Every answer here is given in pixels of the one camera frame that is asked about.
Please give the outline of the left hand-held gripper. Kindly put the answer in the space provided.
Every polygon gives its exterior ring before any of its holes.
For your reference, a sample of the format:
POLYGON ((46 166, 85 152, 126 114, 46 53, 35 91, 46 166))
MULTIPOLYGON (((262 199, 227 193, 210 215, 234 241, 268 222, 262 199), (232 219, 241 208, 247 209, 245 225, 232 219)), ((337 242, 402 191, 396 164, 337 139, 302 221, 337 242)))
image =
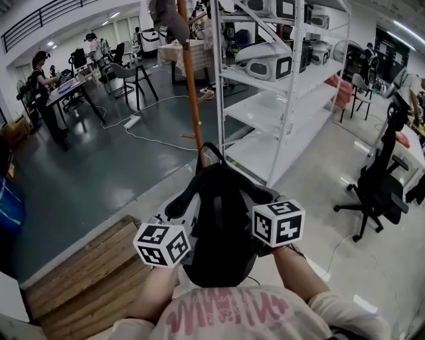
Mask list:
POLYGON ((197 222, 201 199, 195 195, 187 210, 178 218, 166 216, 165 208, 177 195, 166 200, 149 221, 139 226, 133 246, 144 264, 151 267, 174 268, 190 265, 197 239, 192 236, 197 222))

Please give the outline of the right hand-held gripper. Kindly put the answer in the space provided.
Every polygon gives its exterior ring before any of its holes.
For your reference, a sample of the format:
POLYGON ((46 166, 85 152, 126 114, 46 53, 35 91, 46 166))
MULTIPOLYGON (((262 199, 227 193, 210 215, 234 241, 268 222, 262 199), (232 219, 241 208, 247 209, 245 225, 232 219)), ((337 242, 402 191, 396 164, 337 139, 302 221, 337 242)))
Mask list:
POLYGON ((305 209, 273 189, 263 186, 257 189, 266 195, 265 203, 255 203, 246 193, 242 197, 251 218, 251 243, 258 256, 267 256, 276 248, 302 239, 305 209))

